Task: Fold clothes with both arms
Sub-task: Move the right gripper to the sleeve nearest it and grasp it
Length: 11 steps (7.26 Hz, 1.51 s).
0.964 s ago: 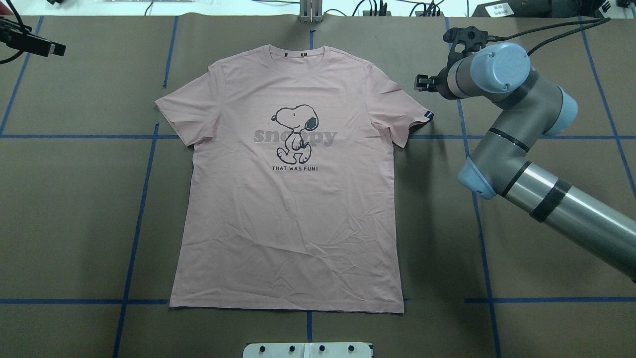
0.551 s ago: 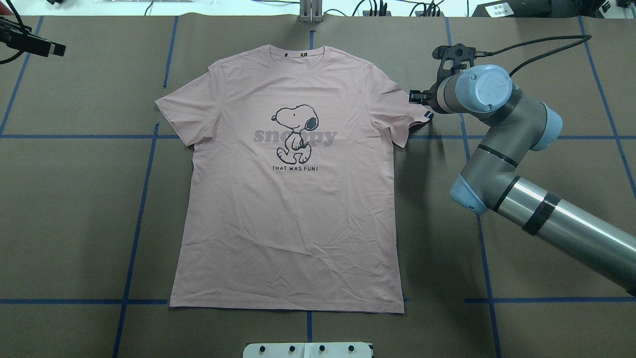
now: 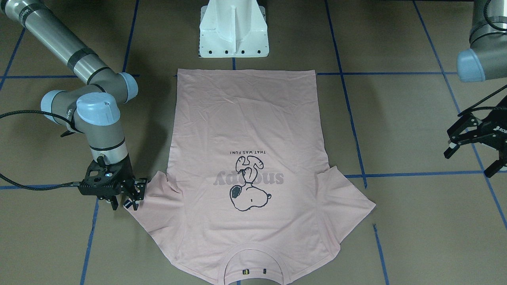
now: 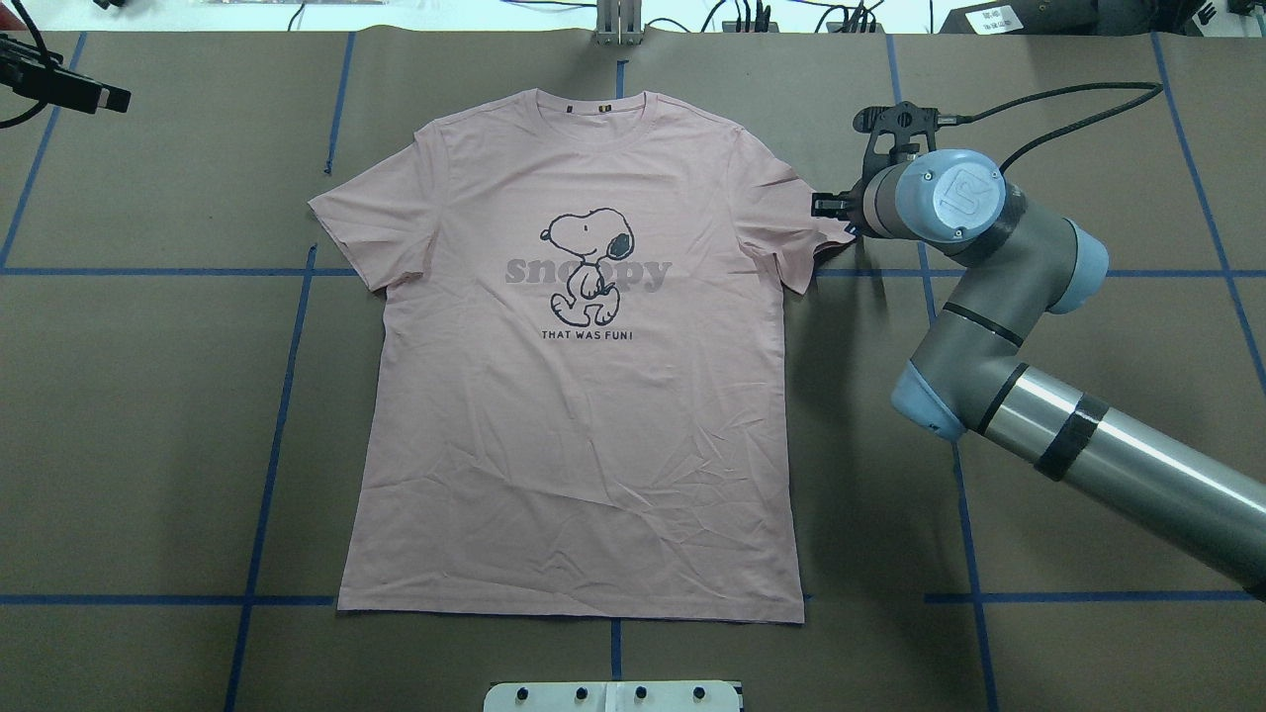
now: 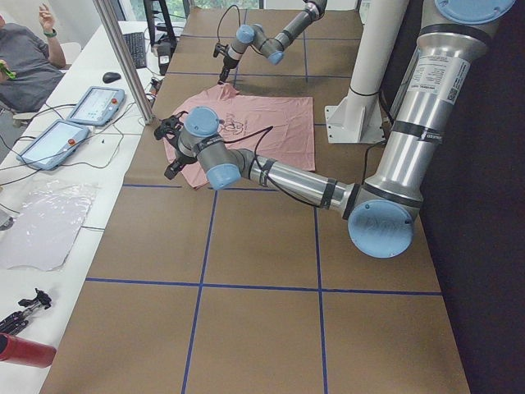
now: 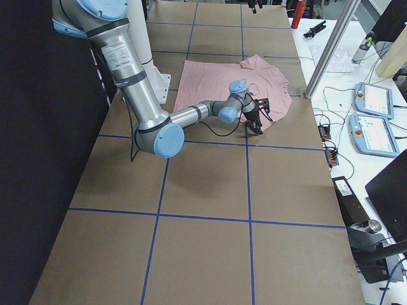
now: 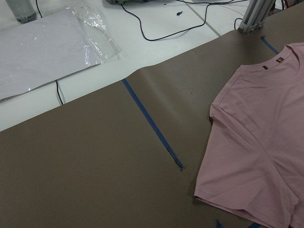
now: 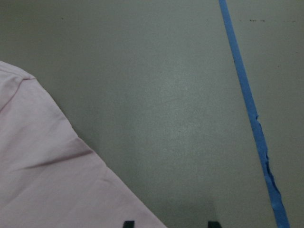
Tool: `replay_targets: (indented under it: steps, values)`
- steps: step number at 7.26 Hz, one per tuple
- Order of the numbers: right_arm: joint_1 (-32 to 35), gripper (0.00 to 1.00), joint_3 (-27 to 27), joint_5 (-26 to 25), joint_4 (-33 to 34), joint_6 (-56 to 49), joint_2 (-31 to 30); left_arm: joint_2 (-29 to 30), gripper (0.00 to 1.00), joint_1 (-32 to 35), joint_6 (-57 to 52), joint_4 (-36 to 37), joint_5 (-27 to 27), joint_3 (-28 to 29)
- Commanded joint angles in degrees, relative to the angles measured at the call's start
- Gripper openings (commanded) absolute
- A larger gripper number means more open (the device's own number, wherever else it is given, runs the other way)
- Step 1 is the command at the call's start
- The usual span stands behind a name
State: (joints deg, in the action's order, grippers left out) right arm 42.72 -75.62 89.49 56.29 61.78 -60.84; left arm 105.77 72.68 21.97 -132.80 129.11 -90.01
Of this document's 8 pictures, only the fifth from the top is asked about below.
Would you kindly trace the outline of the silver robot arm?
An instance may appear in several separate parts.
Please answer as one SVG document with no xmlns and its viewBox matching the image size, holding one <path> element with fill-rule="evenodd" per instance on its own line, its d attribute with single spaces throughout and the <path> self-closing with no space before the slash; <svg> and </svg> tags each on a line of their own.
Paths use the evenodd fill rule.
<svg viewBox="0 0 525 394">
<path fill-rule="evenodd" d="M 271 64 L 278 64 L 284 57 L 284 51 L 294 40 L 312 23 L 324 17 L 327 1 L 304 1 L 304 3 L 304 9 L 275 37 L 267 36 L 260 24 L 243 24 L 238 27 L 235 37 L 229 44 L 223 45 L 220 39 L 217 39 L 213 56 L 224 57 L 218 84 L 226 82 L 230 70 L 239 65 L 247 48 L 253 48 Z"/>
<path fill-rule="evenodd" d="M 368 109 L 379 94 L 382 77 L 409 1 L 375 1 L 367 14 L 349 91 L 338 106 L 325 107 L 337 143 L 359 143 Z M 421 29 L 411 61 L 392 108 L 394 120 L 385 140 L 368 147 L 360 183 L 346 185 L 257 153 L 271 126 L 253 150 L 229 149 L 219 133 L 219 116 L 196 107 L 162 120 L 154 131 L 175 150 L 165 177 L 200 164 L 214 190 L 226 189 L 241 177 L 273 187 L 300 203 L 333 209 L 347 221 L 349 238 L 363 253 L 379 259 L 402 254 L 413 241 L 414 222 L 422 207 L 420 185 L 441 144 L 471 64 L 491 45 L 500 19 L 517 1 L 423 1 Z M 214 57 L 224 56 L 220 82 L 238 65 L 249 46 L 277 64 L 284 51 L 325 13 L 327 1 L 304 1 L 304 9 L 276 37 L 261 25 L 240 25 L 229 45 L 216 44 Z M 385 145 L 376 172 L 369 177 L 368 152 Z"/>
</svg>

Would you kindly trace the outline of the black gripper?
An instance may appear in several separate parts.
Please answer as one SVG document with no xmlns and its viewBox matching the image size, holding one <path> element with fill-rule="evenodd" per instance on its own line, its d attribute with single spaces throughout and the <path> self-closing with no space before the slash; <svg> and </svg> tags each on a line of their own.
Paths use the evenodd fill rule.
<svg viewBox="0 0 525 394">
<path fill-rule="evenodd" d="M 232 74 L 232 69 L 235 69 L 238 66 L 238 60 L 230 56 L 224 56 L 223 59 L 223 69 L 219 75 L 218 84 L 222 85 L 228 81 Z"/>
<path fill-rule="evenodd" d="M 192 149 L 185 146 L 180 137 L 172 138 L 170 144 L 176 151 L 176 158 L 171 165 L 167 166 L 164 172 L 164 177 L 168 180 L 172 180 L 186 165 L 197 162 Z"/>
</svg>

